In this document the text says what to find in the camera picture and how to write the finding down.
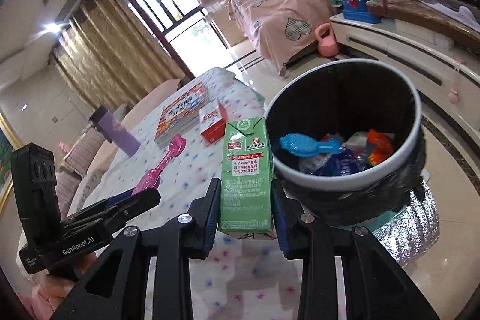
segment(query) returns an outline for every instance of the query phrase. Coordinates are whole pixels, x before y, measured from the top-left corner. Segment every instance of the ceiling light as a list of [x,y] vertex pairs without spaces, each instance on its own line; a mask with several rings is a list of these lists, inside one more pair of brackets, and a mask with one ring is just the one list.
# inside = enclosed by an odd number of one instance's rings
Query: ceiling light
[[57,24],[46,24],[45,29],[52,33],[60,33],[62,26]]

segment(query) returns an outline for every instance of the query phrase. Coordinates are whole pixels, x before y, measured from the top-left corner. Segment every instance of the red and white box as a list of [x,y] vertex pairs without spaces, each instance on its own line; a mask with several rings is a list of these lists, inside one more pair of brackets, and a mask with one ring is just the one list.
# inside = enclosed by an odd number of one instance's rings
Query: red and white box
[[227,114],[218,99],[200,109],[200,133],[210,143],[225,136]]

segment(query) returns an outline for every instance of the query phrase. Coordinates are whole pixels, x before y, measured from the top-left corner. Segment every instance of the silver foil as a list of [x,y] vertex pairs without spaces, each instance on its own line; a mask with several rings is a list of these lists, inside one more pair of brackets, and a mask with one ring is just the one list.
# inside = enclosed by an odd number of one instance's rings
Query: silver foil
[[437,205],[426,182],[422,185],[423,202],[411,191],[410,206],[373,232],[400,266],[421,257],[440,236]]

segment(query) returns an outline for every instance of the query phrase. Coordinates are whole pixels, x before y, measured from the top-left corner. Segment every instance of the person's hand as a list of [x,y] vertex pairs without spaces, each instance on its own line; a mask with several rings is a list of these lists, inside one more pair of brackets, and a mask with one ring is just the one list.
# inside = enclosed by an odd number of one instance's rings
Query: person's hand
[[[94,252],[85,256],[78,265],[80,273],[85,274],[95,260],[97,260],[97,256]],[[74,286],[75,282],[64,278],[54,277],[50,274],[44,275],[40,279],[41,293],[48,297],[48,300],[54,310],[57,309],[57,307],[61,304],[63,299]]]

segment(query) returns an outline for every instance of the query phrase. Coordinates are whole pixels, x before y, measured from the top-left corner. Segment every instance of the gold picture frame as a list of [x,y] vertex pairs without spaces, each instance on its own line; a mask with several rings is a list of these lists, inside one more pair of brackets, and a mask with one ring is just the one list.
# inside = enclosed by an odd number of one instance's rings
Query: gold picture frame
[[[13,129],[11,128],[10,124],[6,120],[3,112],[0,110],[0,130],[2,131],[5,138],[9,141],[10,145],[13,147],[14,150],[17,150],[22,146],[22,142],[17,137]],[[3,209],[5,204],[7,203],[8,196],[12,190],[13,182],[11,180],[11,175],[9,175],[8,180],[2,184],[0,187],[0,217],[2,216]]]

